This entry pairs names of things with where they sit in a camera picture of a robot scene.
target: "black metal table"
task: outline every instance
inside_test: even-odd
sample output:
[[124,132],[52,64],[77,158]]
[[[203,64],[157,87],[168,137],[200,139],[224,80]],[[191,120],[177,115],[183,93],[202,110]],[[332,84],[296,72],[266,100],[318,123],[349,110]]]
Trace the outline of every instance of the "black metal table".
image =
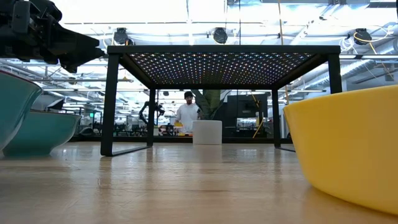
[[[341,92],[339,54],[340,46],[322,45],[109,46],[101,155],[152,147],[159,89],[271,90],[274,145],[280,148],[278,89],[328,62],[330,91]],[[149,124],[147,146],[113,152],[119,64],[149,89]]]

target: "dark hair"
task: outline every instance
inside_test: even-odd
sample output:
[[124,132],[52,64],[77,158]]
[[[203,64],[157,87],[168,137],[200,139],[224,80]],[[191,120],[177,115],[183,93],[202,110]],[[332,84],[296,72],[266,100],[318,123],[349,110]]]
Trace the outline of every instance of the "dark hair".
[[185,92],[185,93],[184,93],[184,99],[185,99],[186,97],[193,97],[192,92],[191,92],[191,91]]

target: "person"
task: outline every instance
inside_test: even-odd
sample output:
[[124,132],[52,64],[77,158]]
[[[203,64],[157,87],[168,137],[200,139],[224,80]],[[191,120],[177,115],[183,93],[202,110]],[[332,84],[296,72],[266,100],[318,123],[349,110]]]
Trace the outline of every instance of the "person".
[[195,103],[192,103],[192,92],[185,92],[184,98],[187,103],[181,105],[177,110],[177,121],[183,125],[181,129],[182,133],[192,133],[193,121],[198,120],[199,107]]

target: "teal bowl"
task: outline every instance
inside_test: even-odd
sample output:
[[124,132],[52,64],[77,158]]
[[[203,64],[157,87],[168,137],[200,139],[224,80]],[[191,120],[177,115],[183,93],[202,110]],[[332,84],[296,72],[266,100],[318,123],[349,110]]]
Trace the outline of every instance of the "teal bowl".
[[46,156],[75,133],[81,116],[31,111],[14,139],[3,149],[5,156]]
[[42,92],[35,83],[0,71],[0,151],[17,134]]

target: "yellow bowl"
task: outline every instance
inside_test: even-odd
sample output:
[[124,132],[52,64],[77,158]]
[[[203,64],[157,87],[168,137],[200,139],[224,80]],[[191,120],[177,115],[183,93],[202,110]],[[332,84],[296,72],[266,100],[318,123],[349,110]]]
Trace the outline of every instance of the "yellow bowl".
[[284,112],[314,187],[398,215],[398,85],[304,100]]

